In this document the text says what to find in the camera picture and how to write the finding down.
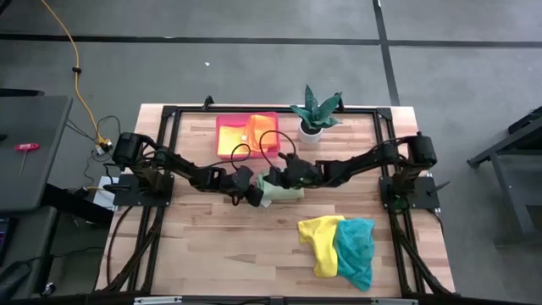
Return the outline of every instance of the teal towel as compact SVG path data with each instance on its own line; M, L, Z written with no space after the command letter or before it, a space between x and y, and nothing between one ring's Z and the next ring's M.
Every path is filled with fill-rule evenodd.
M374 241L371 234L374 220L350 219L337 224L334 246L337 251L337 274L346 277L361 291L371 286Z

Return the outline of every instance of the black metal frame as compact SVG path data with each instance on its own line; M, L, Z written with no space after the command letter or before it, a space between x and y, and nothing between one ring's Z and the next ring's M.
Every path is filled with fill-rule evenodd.
M503 163L501 156L506 155L540 155L542 150L531 148L533 142L540 143L542 139L542 117L536 115L537 119L532 119L530 115L520 119L517 124L511 125L509 131L512 131L503 140L484 150L474 158L467 160L468 165L477 169L481 163L490 161L495 170L495 176L499 181L508 224L511 226L512 233L509 236L495 240L495 246L498 248L512 246L528 246L533 244L542 244L542 231L537 230L531 219L525 202L514 201L510 187L511 183L507 180L502 171Z
M160 121L160 127L158 129L158 138L157 138L157 144L163 145L165 132L166 132L166 125L170 118L173 117L173 127L171 131L171 137L169 139L169 149L171 151L175 150L176 144L177 144L177 137L179 133L179 127L180 127L180 117L183 113L224 113L224 112L231 112L231 113L253 113L253 112L277 112L277 113L293 113L287 105L284 107L280 106L250 106L250 107L229 107L229 106L212 106L211 104L214 104L212 97L207 97L205 100L205 103L202 106L164 106L162 110L162 116ZM376 134L377 142L380 143L384 140L384 135L381 127L381 121L382 119L385 121L386 129L388 131L388 137L389 138L395 138L395 128L393 126L393 118L391 115L390 108L345 108L342 101L340 101L339 107L337 110L335 110L336 113L340 114L366 114L371 115L373 118L374 123L374 131ZM387 166L382 167L382 175L383 177L389 177L390 176L390 170ZM145 274L145 279L143 281L143 285L141 287L141 290L145 293L150 293L151 286L152 286L152 278L154 274L154 268L156 265L156 258L158 254L158 244L160 241L160 231L161 231L161 224L163 221L163 213L164 208L157 208L157 216L155 218L155 221L160 222L160 226L158 227L158 230L155 232L157 235L152 241L149 260L147 264L147 272ZM391 210L389 211L389 217L390 222L394 223L396 220L397 215ZM144 244L144 240L148 237L147 234L147 226L149 221L149 216L151 213L150 207L144 207L142 214L141 214L141 222L140 227L138 230L138 235L136 239L135 244L135 251L141 252L145 249L141 249L142 245ZM416 238L414 235L414 229L412 224L412 216L410 215L410 211L407 209L405 213L403 213L403 219L405 221L405 229L406 229L406 241L401 241L401 234L395 230L393 230L392 226L392 239L393 239L393 245L394 245L394 252L395 252L395 261L397 266L397 274L399 277L399 283L401 288L401 294L403 296L408 295L409 293L412 293L412 290L407 282L407 271L405 268L405 262L401 250L401 243L408 242L411 245L411 251L417 252L417 245L416 245ZM133 271L130 274L129 282L128 282L128 291L135 291L136 290L136 283L138 279L139 274L139 261L135 262L136 266L134 267ZM418 269L418 266L416 264L412 265L415 275L415 281L416 281L416 292L424 293L424 284L423 284L423 277Z
M171 131L171 137L169 140L169 149L173 151L177 143L177 136L179 134L180 117L184 112L190 113L224 113L224 112L265 112L274 111L277 113L292 113L290 108L285 105L284 107L269 107L269 106L251 106L251 107L227 107L227 106L214 106L213 99L207 97L202 107L197 106L164 106L162 111L162 118L160 121L160 127L158 130L159 145L163 145L166 125L171 117L174 118L173 128ZM345 108L342 101L335 110L339 114L367 114L373 118L375 134L377 142L384 140L381 120L385 120L386 128L388 130L388 137L395 137L395 128L393 126L393 118L391 116L390 108ZM390 176L390 169L387 166L381 168L383 177ZM154 276L154 269L156 267L156 259L158 255L158 246L160 241L160 233L162 229L163 217L165 207L157 207L156 217L152 223L151 228L147 231L148 220L151 213L150 207L144 207L141 214L141 222L138 230L138 236L136 241L135 252L121 272L115 277L113 282L100 291L94 291L90 294L62 296L62 297L46 297L41 299L26 299L8 302L8 304L134 304L135 298L138 297L150 297L152 280ZM504 305L504 304L520 304L514 302L502 302L494 300L482 300L469 297L461 297L457 294L443 293L445 289L440 286L438 281L434 282L431 279L434 277L430 274L429 269L423 263L423 260L418 255L416 248L416 240L413 232L412 217L407 209L403 213L403 219L405 221L406 233L401 230L398 225L397 214L388 208L388 214L391 223L391 235L394 245L395 261L397 266L397 275L399 277L399 283L401 288L401 298L369 298L369 297L247 297L247 296L172 296L169 297L171 303L184 302L184 303L213 303L213 304L227 304L231 302L232 305L236 303L264 303L267 305L288 305L288 304L491 304L491 305ZM412 259L412 267L414 269L416 291L413 292L410 289L407 281L407 271L405 269L405 262L402 254L403 246ZM143 253L150 247L150 253L147 264L147 271L145 279L140 290L136 290L137 275L139 274L139 265ZM427 280L429 287L434 291L434 294L428 294L424 290L423 279ZM128 291L119 291L124 285L126 280L129 280Z

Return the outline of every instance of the potted plant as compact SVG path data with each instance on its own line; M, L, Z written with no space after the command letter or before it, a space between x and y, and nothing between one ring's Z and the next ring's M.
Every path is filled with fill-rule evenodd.
M318 106L318 100L312 94L311 88L308 85L305 87L305 108L290 105L291 109L301 118L297 129L299 140L306 144L316 143L320 140L325 128L340 124L340 121L330 117L337 108L340 94L335 93Z

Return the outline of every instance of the white pot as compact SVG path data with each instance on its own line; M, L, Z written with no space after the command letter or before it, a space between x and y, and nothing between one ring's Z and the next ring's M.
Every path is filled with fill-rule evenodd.
M299 125L297 126L297 136L299 136L299 140L302 141L305 144L314 144L320 141L320 136L322 136L322 133L324 132L324 129L321 129L317 134L309 135L303 131L301 128L301 122L303 120L299 120Z

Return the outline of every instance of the floor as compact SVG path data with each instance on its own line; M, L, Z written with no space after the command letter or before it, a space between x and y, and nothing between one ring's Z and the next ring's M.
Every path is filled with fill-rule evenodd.
M78 43L80 89L97 118L115 115L122 130L133 130L141 103L202 103L207 95L217 103L299 103L306 84L317 96L344 92L346 104L415 107L419 127L433 138L439 159L433 175L437 181L451 180L440 201L457 291L468 297L542 302L541 250L495 249L493 240L506 232L506 224L493 169L486 164L473 170L465 163L502 138L510 123L540 106L541 2L50 4L72 34L113 36L110 42ZM43 41L63 32L38 1L14 1L0 16L0 33L0 87L74 95L73 50L67 42ZM18 41L2 34L38 36ZM79 103L70 118L91 134ZM113 140L116 128L112 120L101 126ZM83 171L91 150L90 141L67 130L50 182L61 187L89 182ZM96 179L103 175L102 166L91 161L87 173ZM99 244L107 235L77 227L71 219L62 221L58 231L60 241L87 234L86 240ZM96 273L88 262L97 262L100 255L66 259L59 267L63 285L57 293L89 291Z

